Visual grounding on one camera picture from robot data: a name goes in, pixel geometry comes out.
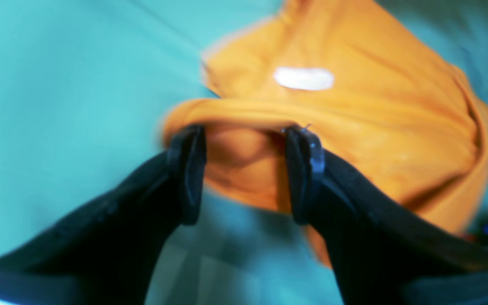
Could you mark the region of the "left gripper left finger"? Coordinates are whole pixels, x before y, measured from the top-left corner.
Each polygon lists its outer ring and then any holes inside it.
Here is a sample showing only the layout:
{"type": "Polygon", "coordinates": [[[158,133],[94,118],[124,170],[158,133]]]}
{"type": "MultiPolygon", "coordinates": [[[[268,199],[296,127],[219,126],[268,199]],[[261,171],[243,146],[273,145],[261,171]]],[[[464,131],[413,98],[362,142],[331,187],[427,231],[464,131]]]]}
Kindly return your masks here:
{"type": "Polygon", "coordinates": [[[206,165],[203,127],[120,185],[0,257],[0,305],[142,305],[166,240],[194,225],[206,165]]]}

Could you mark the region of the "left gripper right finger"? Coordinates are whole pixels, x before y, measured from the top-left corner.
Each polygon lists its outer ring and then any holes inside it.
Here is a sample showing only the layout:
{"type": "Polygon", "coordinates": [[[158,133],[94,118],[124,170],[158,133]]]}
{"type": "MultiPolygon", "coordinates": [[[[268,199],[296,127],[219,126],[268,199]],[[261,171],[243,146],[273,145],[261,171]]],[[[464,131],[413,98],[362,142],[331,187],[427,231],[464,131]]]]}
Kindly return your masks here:
{"type": "Polygon", "coordinates": [[[488,248],[399,206],[307,129],[285,139],[293,218],[323,237],[346,305],[488,305],[488,248]]]}

